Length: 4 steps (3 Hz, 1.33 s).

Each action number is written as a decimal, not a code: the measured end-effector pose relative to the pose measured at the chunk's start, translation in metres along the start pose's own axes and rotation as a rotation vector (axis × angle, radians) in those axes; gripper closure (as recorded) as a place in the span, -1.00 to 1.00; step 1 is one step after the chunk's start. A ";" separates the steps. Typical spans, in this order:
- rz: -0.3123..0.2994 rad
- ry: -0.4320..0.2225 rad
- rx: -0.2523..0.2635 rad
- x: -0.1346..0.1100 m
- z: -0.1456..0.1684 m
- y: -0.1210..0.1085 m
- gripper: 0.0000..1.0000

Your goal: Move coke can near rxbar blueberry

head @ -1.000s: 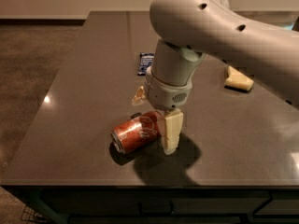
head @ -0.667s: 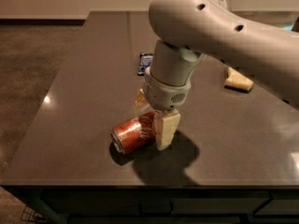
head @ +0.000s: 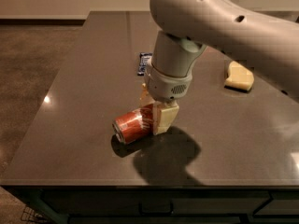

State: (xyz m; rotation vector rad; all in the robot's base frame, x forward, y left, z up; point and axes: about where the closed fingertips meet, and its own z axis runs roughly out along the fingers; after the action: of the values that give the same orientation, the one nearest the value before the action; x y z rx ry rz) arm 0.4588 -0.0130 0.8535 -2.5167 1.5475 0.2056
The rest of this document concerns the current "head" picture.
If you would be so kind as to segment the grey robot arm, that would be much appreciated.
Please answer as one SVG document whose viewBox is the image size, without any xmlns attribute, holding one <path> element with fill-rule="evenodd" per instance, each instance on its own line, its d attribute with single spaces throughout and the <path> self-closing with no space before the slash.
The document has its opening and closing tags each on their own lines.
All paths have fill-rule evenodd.
<svg viewBox="0 0 299 224">
<path fill-rule="evenodd" d="M 153 107 L 153 132 L 166 132 L 176 100 L 192 81 L 192 68 L 207 46 L 251 68 L 276 88 L 299 97 L 299 26 L 256 13 L 230 0 L 149 0 L 161 28 L 145 71 Z"/>
</svg>

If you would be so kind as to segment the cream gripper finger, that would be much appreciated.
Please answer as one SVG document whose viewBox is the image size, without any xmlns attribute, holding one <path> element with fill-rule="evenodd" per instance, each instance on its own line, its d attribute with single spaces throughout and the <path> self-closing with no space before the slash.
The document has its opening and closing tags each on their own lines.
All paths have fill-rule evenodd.
<svg viewBox="0 0 299 224">
<path fill-rule="evenodd" d="M 156 102 L 153 105 L 153 134 L 166 133 L 174 122 L 179 111 L 176 101 L 170 103 Z"/>
<path fill-rule="evenodd" d="M 143 106 L 152 104 L 153 100 L 152 100 L 152 97 L 151 97 L 151 95 L 149 94 L 149 92 L 147 90 L 146 84 L 143 83 L 141 85 L 141 88 L 142 88 L 142 92 L 141 92 L 141 95 L 140 95 L 140 98 L 139 98 L 139 106 L 143 107 Z"/>
</svg>

